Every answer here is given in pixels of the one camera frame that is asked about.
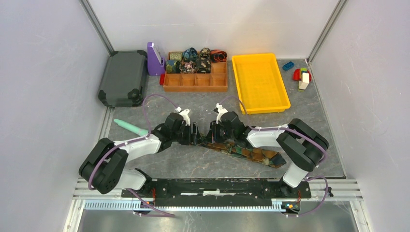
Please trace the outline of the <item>cream toy block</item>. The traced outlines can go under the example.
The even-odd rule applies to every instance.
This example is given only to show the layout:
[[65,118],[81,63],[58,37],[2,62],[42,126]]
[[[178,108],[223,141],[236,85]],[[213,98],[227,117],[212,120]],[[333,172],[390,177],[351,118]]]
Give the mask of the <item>cream toy block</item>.
[[310,74],[307,72],[302,72],[300,74],[300,80],[298,82],[298,89],[299,90],[306,90],[310,83]]

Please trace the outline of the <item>dark grey suitcase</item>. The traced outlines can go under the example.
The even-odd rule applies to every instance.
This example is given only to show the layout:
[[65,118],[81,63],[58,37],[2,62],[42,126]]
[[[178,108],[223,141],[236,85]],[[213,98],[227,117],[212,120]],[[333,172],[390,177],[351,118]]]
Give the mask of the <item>dark grey suitcase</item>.
[[146,51],[115,52],[106,63],[98,99],[106,107],[140,106],[145,97],[147,78]]

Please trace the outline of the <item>small red block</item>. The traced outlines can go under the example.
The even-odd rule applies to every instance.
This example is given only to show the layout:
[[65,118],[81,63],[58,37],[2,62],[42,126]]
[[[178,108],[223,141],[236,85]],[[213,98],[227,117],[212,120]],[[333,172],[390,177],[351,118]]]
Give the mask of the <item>small red block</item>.
[[164,85],[164,82],[165,82],[165,74],[161,74],[161,75],[160,75],[159,84],[160,84],[161,86],[163,86],[163,85]]

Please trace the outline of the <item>teal green pen tool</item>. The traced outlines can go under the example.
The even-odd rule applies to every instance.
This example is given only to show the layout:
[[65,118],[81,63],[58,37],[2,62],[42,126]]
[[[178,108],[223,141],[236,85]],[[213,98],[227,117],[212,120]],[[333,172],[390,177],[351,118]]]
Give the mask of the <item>teal green pen tool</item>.
[[123,121],[123,120],[120,120],[120,119],[114,119],[114,122],[115,122],[118,126],[124,128],[124,129],[126,129],[126,130],[128,130],[128,131],[130,131],[130,132],[132,132],[132,133],[135,133],[135,134],[137,134],[137,135],[139,135],[139,136],[146,136],[146,135],[148,135],[148,130],[142,129],[142,128],[140,128],[140,127],[138,127],[138,126],[135,126],[135,125],[133,125],[133,124],[131,124],[131,123],[128,123],[128,122],[126,122],[126,121]]

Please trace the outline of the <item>red toy block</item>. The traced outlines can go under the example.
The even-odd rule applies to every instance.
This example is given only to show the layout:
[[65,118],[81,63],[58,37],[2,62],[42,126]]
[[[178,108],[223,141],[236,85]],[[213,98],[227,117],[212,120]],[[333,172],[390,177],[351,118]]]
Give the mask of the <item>red toy block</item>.
[[[309,70],[308,70],[308,74],[309,74],[309,81],[312,82],[312,75],[311,75]],[[294,81],[300,81],[301,80],[301,75],[302,75],[302,73],[300,73],[300,68],[296,69],[293,73],[292,79]]]

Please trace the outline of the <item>purple dispenser stand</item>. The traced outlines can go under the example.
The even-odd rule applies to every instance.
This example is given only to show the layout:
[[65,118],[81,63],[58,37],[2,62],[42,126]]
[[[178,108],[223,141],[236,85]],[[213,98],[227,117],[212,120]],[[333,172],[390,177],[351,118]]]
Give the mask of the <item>purple dispenser stand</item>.
[[153,42],[147,43],[147,69],[150,76],[165,74],[166,60]]

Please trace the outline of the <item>dark blue rolled tie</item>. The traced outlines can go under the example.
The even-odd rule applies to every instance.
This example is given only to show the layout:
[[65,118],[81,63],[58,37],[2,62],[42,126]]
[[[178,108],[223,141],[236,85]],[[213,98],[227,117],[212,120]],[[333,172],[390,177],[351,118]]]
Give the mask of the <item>dark blue rolled tie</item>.
[[193,47],[182,52],[182,62],[196,61],[197,57],[198,52]]

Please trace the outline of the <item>olive patterned rolled tie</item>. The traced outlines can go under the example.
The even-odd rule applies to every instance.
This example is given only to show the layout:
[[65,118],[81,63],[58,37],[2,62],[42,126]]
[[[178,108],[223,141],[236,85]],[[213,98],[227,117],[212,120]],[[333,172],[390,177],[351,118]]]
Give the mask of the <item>olive patterned rolled tie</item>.
[[182,52],[169,52],[170,60],[182,61]]

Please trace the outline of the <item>black floral rolled tie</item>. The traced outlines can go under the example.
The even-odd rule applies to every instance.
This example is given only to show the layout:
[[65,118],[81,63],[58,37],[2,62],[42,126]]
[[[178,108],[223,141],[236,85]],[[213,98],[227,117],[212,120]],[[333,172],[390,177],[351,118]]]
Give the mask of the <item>black floral rolled tie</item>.
[[196,59],[197,73],[211,73],[211,61],[206,57],[198,57]]

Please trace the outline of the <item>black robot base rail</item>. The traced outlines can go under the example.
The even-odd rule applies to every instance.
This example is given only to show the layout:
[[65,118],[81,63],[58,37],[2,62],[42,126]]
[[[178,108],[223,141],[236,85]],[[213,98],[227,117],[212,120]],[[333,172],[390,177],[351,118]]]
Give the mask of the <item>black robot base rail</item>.
[[277,179],[153,179],[137,194],[151,197],[155,206],[270,206],[272,199],[309,199],[308,182],[292,188]]

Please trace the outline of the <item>yellow plastic tray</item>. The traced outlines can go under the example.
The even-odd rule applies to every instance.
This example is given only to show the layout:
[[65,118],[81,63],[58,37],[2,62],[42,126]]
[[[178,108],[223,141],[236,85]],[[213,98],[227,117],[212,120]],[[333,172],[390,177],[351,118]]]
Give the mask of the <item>yellow plastic tray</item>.
[[290,99],[273,53],[232,56],[242,114],[284,112]]

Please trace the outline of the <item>blue toy brick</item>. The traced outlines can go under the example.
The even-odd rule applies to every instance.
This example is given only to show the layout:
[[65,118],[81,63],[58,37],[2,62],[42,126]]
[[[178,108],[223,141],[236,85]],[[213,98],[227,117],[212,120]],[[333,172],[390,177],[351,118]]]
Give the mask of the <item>blue toy brick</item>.
[[284,71],[288,71],[288,70],[292,69],[293,67],[294,67],[294,63],[293,63],[292,61],[289,61],[289,62],[285,63],[285,64],[282,66],[282,69],[283,69]]

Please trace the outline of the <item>orange black rolled tie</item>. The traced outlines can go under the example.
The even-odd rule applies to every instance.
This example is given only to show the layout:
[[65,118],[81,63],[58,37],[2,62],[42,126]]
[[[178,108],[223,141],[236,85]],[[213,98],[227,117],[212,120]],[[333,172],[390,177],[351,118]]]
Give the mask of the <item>orange black rolled tie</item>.
[[228,57],[227,53],[222,50],[211,50],[209,54],[210,60],[213,63],[226,62]]

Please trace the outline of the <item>orange blue floral tie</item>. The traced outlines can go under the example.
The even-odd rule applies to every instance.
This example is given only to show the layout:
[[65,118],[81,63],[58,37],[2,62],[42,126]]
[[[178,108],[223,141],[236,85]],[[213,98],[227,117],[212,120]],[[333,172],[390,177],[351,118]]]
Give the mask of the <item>orange blue floral tie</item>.
[[262,148],[245,148],[235,143],[233,140],[226,140],[224,142],[215,142],[211,139],[202,138],[198,139],[196,145],[202,146],[235,158],[248,160],[255,163],[260,163],[272,168],[279,168],[285,165],[287,162],[283,156],[272,150],[266,150]]

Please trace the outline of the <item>pink floral rolled tie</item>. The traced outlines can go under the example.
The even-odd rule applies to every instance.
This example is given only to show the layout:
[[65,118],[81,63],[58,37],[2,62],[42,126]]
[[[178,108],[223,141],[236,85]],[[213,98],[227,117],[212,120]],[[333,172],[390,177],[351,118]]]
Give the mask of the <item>pink floral rolled tie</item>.
[[183,74],[196,73],[196,62],[195,61],[181,62],[180,73],[183,73]]

